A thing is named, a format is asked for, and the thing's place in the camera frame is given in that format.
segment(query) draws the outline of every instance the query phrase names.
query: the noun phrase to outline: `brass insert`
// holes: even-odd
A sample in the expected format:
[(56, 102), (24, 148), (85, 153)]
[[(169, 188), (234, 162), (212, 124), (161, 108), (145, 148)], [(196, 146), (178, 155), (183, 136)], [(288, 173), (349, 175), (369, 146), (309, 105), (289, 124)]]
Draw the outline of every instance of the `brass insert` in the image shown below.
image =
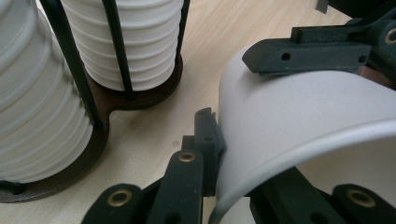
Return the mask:
[(389, 45), (396, 44), (396, 29), (390, 30), (385, 37), (385, 42)]
[(375, 200), (373, 199), (372, 196), (364, 193), (361, 190), (358, 189), (349, 189), (346, 192), (346, 196), (350, 201), (352, 201), (355, 204), (358, 204), (363, 207), (375, 207)]
[(128, 203), (131, 199), (132, 192), (130, 190), (119, 189), (108, 196), (107, 203), (113, 207), (120, 207)]
[(180, 161), (190, 162), (195, 160), (195, 155), (190, 152), (183, 152), (180, 155), (178, 155), (178, 159)]

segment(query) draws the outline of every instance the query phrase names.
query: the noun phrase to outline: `wooden table surface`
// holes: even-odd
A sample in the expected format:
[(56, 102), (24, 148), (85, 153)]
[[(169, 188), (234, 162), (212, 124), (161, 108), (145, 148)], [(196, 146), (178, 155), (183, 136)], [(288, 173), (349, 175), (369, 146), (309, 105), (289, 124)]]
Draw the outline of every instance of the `wooden table surface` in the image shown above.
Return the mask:
[[(183, 135), (193, 134), (197, 110), (218, 111), (219, 81), (242, 47), (264, 38), (289, 37), (293, 26), (344, 24), (348, 17), (317, 0), (191, 0), (182, 48), (184, 71), (177, 90), (142, 111), (115, 111), (97, 165), (72, 187), (29, 203), (1, 203), (0, 223), (80, 223), (96, 198), (119, 184), (148, 186), (163, 176)], [(214, 198), (205, 199), (204, 223)]]

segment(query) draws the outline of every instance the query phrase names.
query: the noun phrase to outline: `screw hole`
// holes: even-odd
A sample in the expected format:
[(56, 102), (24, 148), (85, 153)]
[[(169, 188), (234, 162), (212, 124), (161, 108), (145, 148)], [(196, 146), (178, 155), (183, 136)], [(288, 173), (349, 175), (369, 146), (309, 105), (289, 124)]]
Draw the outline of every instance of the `screw hole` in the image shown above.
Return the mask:
[(289, 53), (284, 53), (282, 54), (282, 61), (288, 61), (290, 60), (291, 55)]
[(396, 29), (390, 30), (385, 37), (385, 42), (389, 45), (396, 44)]
[(346, 196), (350, 201), (363, 207), (375, 207), (375, 200), (368, 194), (358, 189), (349, 189)]
[(312, 213), (311, 216), (309, 216), (311, 221), (315, 224), (328, 224), (329, 219), (327, 219), (325, 216), (323, 216), (319, 212)]
[(365, 55), (361, 55), (358, 59), (359, 63), (365, 63), (367, 61), (367, 57)]
[(132, 198), (132, 192), (128, 189), (120, 189), (108, 196), (107, 203), (112, 207), (120, 207), (128, 203)]
[(192, 154), (192, 153), (190, 153), (190, 152), (184, 152), (184, 153), (181, 153), (181, 154), (178, 156), (178, 159), (179, 159), (180, 161), (189, 162), (189, 161), (195, 160), (195, 155)]
[(164, 224), (177, 224), (181, 221), (181, 215), (179, 213), (168, 213), (165, 216)]

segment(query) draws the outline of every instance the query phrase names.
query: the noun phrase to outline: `dark brown base plate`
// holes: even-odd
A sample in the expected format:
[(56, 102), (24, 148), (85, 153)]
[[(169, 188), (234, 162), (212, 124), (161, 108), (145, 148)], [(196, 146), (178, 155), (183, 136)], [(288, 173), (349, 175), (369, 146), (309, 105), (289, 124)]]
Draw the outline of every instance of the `dark brown base plate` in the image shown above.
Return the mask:
[(0, 191), (1, 203), (21, 203), (49, 197), (80, 180), (86, 175), (103, 153), (109, 134), (109, 115), (114, 110), (140, 110), (157, 105), (165, 100), (178, 86), (183, 71), (181, 56), (172, 76), (161, 86), (149, 91), (137, 91), (129, 101), (121, 91), (112, 91), (94, 82), (87, 76), (99, 117), (103, 122), (100, 129), (94, 129), (90, 142), (82, 154), (60, 173), (46, 179), (26, 184), (26, 190), (19, 194)]

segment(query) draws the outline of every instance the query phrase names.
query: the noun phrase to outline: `black vertical rod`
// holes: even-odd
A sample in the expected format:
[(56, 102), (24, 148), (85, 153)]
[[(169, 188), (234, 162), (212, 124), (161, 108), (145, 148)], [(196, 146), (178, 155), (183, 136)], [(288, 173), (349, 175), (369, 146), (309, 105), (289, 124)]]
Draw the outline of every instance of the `black vertical rod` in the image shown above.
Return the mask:
[(40, 2), (64, 53), (79, 94), (91, 118), (92, 125), (96, 129), (101, 128), (102, 121), (99, 118), (98, 110), (85, 76), (84, 67), (73, 39), (69, 21), (64, 13), (64, 7), (60, 0), (40, 0)]
[(189, 8), (190, 8), (190, 0), (184, 0), (183, 8), (181, 9), (180, 25), (178, 26), (176, 63), (179, 63), (181, 44), (183, 43), (184, 31), (186, 30), (187, 16), (189, 15)]
[(132, 82), (129, 74), (128, 59), (126, 57), (116, 0), (102, 0), (102, 3), (105, 7), (108, 26), (110, 27), (111, 37), (113, 38), (114, 50), (116, 51), (117, 61), (119, 62), (125, 97), (128, 100), (133, 100), (134, 91), (132, 89)]

